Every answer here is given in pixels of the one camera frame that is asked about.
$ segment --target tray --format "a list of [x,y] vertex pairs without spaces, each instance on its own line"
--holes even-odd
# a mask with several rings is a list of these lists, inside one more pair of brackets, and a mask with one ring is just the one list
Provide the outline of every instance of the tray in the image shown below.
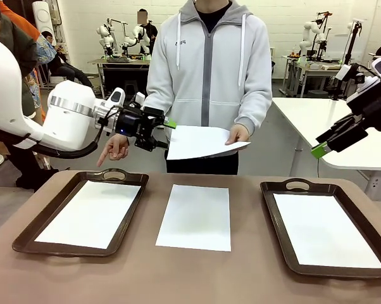
[[[115,184],[126,184],[141,186],[131,207],[113,239],[106,249],[72,246],[55,243],[40,243],[34,240],[48,226],[48,224],[59,214],[68,202],[78,193],[87,181],[107,182]],[[26,229],[15,239],[12,244],[13,250],[22,253],[35,253],[43,255],[54,255],[61,257],[108,257],[119,249],[122,244],[126,230],[133,217],[135,209],[148,182],[148,175],[130,174],[120,169],[108,169],[103,172],[79,172],[60,191],[60,193],[41,211],[38,216],[26,227]]]
[[[287,184],[290,184],[291,182],[305,183],[308,185],[308,190],[301,188],[288,189]],[[333,184],[315,184],[305,179],[296,178],[284,182],[262,182],[261,190],[286,264],[293,272],[306,276],[333,277],[341,279],[381,279],[381,269],[301,265],[297,260],[297,256],[289,239],[284,221],[282,220],[273,194],[304,193],[304,195],[334,196],[381,262],[381,236],[341,187]]]

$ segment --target hand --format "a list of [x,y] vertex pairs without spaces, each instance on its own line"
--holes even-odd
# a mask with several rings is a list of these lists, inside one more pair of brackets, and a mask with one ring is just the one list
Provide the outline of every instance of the hand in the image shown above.
[[108,155],[110,160],[121,160],[122,158],[126,158],[128,155],[127,136],[120,134],[112,136],[106,143],[96,165],[100,167]]
[[248,140],[249,133],[247,128],[245,128],[243,125],[235,124],[230,130],[230,136],[228,137],[226,145]]

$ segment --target paper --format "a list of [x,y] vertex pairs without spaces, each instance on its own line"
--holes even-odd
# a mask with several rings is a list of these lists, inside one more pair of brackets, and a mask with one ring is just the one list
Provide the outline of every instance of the paper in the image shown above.
[[87,181],[35,241],[106,249],[140,188]]
[[381,269],[379,259],[333,196],[274,197],[301,265]]
[[214,127],[179,125],[172,130],[168,160],[186,160],[217,155],[241,149],[250,142],[236,142],[226,146],[230,132]]
[[228,189],[173,185],[156,246],[231,251]]

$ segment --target hoodie drawstring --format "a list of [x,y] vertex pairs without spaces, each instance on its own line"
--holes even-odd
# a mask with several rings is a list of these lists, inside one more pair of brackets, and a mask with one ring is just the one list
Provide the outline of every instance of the hoodie drawstring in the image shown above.
[[179,70],[180,59],[180,13],[178,14],[178,29],[177,29],[177,68]]
[[242,26],[241,26],[241,61],[240,61],[240,72],[239,72],[239,87],[241,86],[242,72],[244,69],[244,44],[246,40],[246,14],[242,16]]

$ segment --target green tape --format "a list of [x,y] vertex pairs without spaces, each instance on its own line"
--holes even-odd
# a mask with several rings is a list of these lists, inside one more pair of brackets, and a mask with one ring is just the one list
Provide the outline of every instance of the green tape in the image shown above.
[[322,144],[319,144],[317,147],[314,147],[312,150],[311,150],[311,154],[316,158],[316,159],[320,159],[321,157],[323,157],[324,155],[326,155],[328,153],[328,149],[326,149],[327,147],[327,142],[323,142]]
[[168,122],[164,123],[165,127],[171,128],[171,129],[176,129],[177,128],[177,123],[174,122],[173,120],[170,120]]

